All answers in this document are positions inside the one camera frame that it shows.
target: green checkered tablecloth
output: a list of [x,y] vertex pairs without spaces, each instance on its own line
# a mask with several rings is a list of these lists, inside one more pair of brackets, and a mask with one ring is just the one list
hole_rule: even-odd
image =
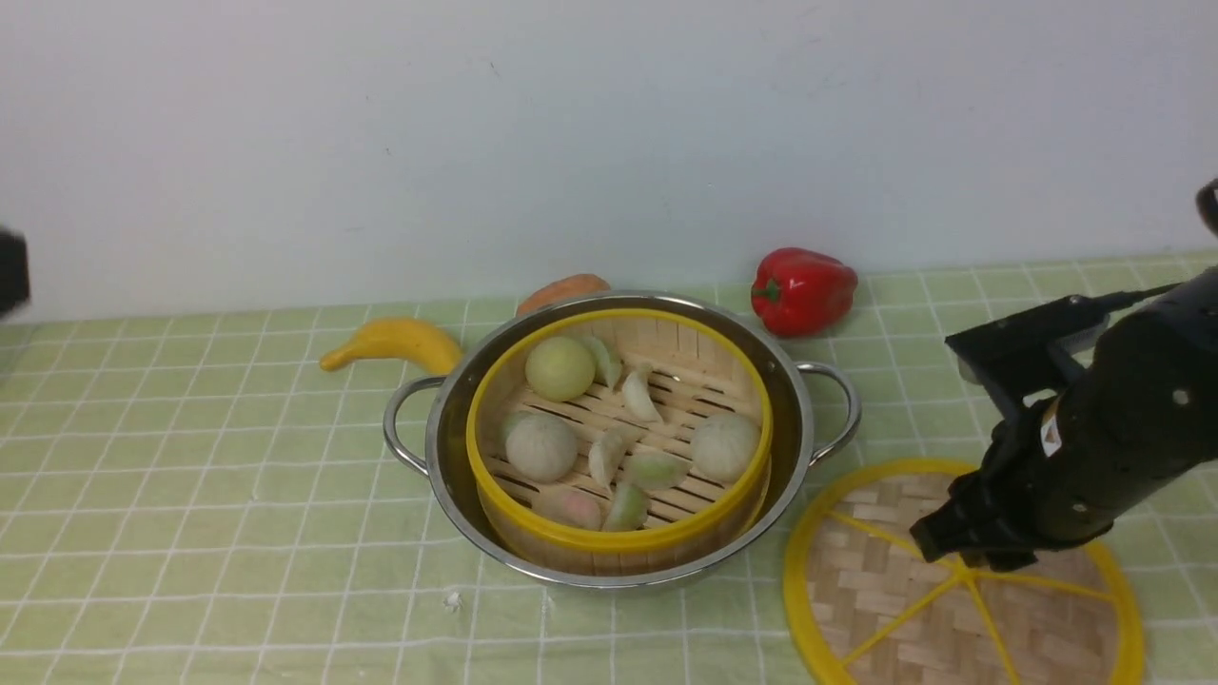
[[[780,586],[820,486],[903,456],[979,460],[998,414],[948,333],[1072,293],[1188,278],[1218,254],[865,279],[831,334],[866,414],[781,524],[699,584],[611,600],[480,555],[389,458],[385,402],[420,373],[315,360],[369,317],[469,346],[515,301],[460,300],[0,328],[0,681],[190,684],[804,683]],[[676,289],[752,316],[748,284]],[[821,430],[845,407],[814,380]],[[401,414],[421,447],[430,397]],[[1149,678],[1218,680],[1218,468],[1107,539],[1141,600]]]

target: stainless steel pot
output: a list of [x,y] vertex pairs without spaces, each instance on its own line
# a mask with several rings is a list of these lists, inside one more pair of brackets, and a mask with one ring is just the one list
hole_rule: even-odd
[[[583,312],[643,307],[689,317],[713,327],[756,364],[773,406],[775,435],[771,445],[770,489],[761,516],[742,536],[725,547],[683,566],[663,572],[593,577],[560,573],[523,559],[504,548],[477,497],[465,450],[465,419],[474,390],[495,361],[518,340],[555,321]],[[847,396],[847,423],[820,449],[814,446],[815,422],[803,374],[833,379]],[[438,388],[428,417],[424,456],[412,453],[397,435],[397,412],[415,392]],[[769,334],[731,312],[691,297],[652,291],[609,291],[566,300],[504,323],[471,350],[448,375],[424,377],[401,386],[385,410],[385,441],[406,466],[425,475],[445,516],[482,552],[543,584],[597,591],[657,589],[686,584],[749,546],[773,525],[818,461],[844,447],[859,428],[862,407],[850,380],[838,369],[817,362],[793,362]]]

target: pot handle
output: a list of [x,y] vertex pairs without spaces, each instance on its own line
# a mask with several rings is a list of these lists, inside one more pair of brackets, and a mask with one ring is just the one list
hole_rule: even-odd
[[397,461],[404,463],[423,475],[428,475],[428,461],[419,458],[412,453],[410,450],[407,450],[406,445],[402,444],[402,439],[397,436],[397,412],[402,408],[402,403],[406,402],[407,397],[420,390],[428,390],[430,388],[438,388],[443,385],[445,378],[447,377],[424,375],[421,378],[409,380],[393,391],[393,395],[389,399],[389,406],[385,407],[385,442],[389,444],[390,450],[393,450],[393,456],[397,457]]
[[862,421],[862,400],[859,397],[859,391],[855,390],[850,379],[837,367],[820,362],[798,362],[795,363],[795,369],[805,374],[827,375],[840,385],[842,391],[845,392],[845,427],[842,428],[842,431],[833,440],[829,440],[823,447],[812,452],[812,458],[808,464],[811,468],[816,466],[816,462],[837,453],[854,439],[854,434],[859,431],[859,423]]

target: woven bamboo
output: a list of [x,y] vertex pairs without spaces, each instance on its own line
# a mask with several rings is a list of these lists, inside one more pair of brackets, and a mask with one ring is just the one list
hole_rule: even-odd
[[1035,566],[1001,575],[956,558],[922,561],[909,528],[945,501],[954,475],[861,484],[825,507],[810,544],[789,551],[788,612],[798,581],[822,641],[816,658],[844,673],[814,669],[826,683],[861,685],[1138,681],[1127,680],[1134,665],[1122,655],[1122,645],[1136,650],[1140,672],[1136,608],[1102,550],[1038,555]]

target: white wall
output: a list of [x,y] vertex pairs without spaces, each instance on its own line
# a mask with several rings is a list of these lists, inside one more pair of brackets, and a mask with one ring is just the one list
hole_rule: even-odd
[[55,319],[1209,246],[1214,0],[0,0]]

